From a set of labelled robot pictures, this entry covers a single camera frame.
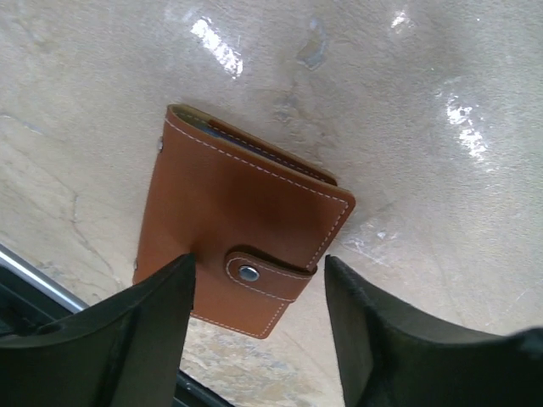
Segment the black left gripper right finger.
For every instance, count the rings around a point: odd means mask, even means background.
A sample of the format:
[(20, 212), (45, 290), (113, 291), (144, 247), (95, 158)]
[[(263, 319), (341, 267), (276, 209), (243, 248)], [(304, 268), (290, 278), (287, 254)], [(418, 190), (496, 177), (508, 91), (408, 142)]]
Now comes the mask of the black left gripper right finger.
[(325, 289), (347, 406), (540, 406), (542, 330), (458, 326), (325, 258)]

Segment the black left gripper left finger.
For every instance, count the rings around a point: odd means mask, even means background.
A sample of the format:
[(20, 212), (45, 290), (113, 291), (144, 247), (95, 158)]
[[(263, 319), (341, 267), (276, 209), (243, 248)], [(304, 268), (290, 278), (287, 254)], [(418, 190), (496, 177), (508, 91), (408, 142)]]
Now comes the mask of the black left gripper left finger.
[(81, 312), (1, 339), (3, 406), (170, 406), (195, 258)]

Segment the brown leather card holder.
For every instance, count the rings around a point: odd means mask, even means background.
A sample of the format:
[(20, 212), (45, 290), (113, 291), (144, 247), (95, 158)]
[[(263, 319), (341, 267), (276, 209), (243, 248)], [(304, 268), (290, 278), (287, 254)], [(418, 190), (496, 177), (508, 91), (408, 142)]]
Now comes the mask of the brown leather card holder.
[(186, 104), (165, 112), (132, 280), (196, 260), (195, 318), (259, 339), (355, 207), (332, 175)]

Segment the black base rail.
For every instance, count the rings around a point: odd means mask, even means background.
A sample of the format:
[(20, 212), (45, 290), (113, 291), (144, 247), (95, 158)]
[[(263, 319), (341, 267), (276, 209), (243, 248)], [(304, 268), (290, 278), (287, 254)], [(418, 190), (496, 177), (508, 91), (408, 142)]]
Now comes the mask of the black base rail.
[[(2, 250), (1, 339), (30, 332), (89, 307), (14, 253)], [(170, 406), (224, 404), (224, 398), (178, 368)]]

